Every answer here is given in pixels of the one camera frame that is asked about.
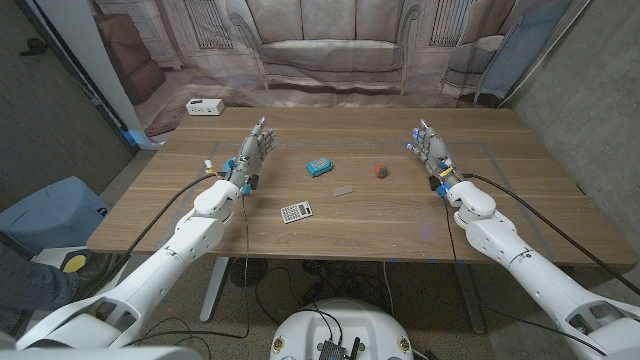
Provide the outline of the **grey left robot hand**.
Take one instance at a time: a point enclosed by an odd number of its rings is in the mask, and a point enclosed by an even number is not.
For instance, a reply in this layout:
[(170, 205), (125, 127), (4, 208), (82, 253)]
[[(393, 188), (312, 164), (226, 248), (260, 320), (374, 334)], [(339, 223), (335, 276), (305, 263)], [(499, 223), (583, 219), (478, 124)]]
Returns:
[(266, 118), (261, 117), (244, 139), (235, 158), (228, 180), (240, 187), (261, 170), (264, 160), (275, 147), (274, 131), (265, 128)]

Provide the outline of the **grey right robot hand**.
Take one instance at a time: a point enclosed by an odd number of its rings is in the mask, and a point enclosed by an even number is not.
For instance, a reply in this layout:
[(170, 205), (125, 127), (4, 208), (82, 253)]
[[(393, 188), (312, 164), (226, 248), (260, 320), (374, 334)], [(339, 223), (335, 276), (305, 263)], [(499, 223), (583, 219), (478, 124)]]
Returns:
[(443, 139), (425, 119), (421, 119), (420, 125), (413, 130), (412, 139), (406, 148), (424, 162), (428, 173), (436, 177), (445, 176), (452, 166), (450, 153)]

